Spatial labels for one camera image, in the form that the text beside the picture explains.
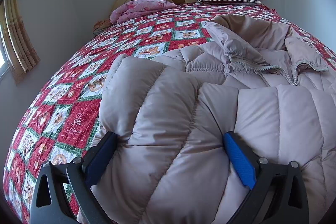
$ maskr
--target curtain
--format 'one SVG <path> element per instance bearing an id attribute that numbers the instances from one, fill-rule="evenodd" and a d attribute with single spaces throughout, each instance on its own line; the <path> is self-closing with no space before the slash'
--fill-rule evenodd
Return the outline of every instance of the curtain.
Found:
<path id="1" fill-rule="evenodd" d="M 0 31 L 9 68 L 18 84 L 40 58 L 30 42 L 16 0 L 4 0 L 1 3 Z"/>

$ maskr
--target pink puffer jacket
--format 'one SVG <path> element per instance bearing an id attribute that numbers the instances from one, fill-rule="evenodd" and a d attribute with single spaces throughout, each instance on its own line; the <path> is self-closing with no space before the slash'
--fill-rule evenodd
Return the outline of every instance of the pink puffer jacket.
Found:
<path id="1" fill-rule="evenodd" d="M 129 223 L 226 223 L 243 187 L 223 149 L 234 131 L 271 162 L 300 164 L 310 223 L 336 196 L 335 72 L 286 24 L 217 16 L 213 42 L 153 60 L 120 55 L 100 104 L 120 143 L 92 191 Z"/>

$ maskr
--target quilt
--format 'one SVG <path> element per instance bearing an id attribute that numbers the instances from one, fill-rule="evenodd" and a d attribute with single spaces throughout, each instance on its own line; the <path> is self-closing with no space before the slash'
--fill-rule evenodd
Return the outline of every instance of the quilt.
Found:
<path id="1" fill-rule="evenodd" d="M 4 194 L 17 216 L 28 224 L 34 186 L 45 160 L 64 164 L 84 156 L 95 134 L 106 74 L 122 53 L 151 59 L 166 51 L 212 41 L 207 21 L 217 14 L 249 15 L 294 27 L 336 70 L 336 56 L 318 39 L 281 18 L 275 10 L 231 5 L 183 4 L 111 26 L 82 47 L 45 84 L 14 134 L 4 168 Z M 78 205 L 65 191 L 75 214 Z"/>

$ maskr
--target blue gripper pad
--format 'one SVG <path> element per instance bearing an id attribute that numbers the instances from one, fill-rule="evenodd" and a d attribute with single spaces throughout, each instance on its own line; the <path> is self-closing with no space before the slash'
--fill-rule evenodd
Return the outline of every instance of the blue gripper pad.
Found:
<path id="1" fill-rule="evenodd" d="M 223 143 L 229 160 L 232 162 L 241 182 L 252 190 L 257 181 L 254 167 L 229 133 L 223 135 Z"/>
<path id="2" fill-rule="evenodd" d="M 117 149 L 117 135 L 108 132 L 97 146 L 89 149 L 89 164 L 85 170 L 85 183 L 90 188 L 96 185 Z"/>

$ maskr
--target folded pink blanket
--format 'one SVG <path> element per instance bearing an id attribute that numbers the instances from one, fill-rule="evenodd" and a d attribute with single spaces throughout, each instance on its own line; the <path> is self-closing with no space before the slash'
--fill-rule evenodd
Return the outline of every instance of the folded pink blanket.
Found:
<path id="1" fill-rule="evenodd" d="M 122 23 L 176 7 L 174 3 L 166 0 L 132 0 L 115 9 L 110 16 L 110 22 Z"/>

